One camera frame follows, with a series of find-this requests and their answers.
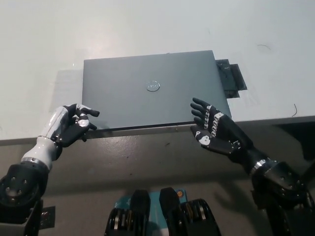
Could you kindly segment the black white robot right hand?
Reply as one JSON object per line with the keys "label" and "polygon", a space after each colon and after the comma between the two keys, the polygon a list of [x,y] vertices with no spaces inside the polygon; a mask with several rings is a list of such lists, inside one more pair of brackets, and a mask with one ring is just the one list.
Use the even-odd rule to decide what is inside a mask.
{"label": "black white robot right hand", "polygon": [[253,142],[245,132],[215,106],[198,98],[193,98],[190,106],[195,123],[190,130],[202,148],[235,162],[241,154],[253,148]]}

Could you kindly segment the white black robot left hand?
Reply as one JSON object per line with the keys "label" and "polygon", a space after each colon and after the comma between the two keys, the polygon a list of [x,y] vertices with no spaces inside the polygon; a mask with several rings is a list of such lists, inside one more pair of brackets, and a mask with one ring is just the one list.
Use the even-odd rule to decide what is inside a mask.
{"label": "white black robot left hand", "polygon": [[97,129],[89,121],[89,116],[98,117],[99,114],[99,111],[82,104],[60,106],[52,113],[39,135],[66,148],[84,137],[90,129]]}

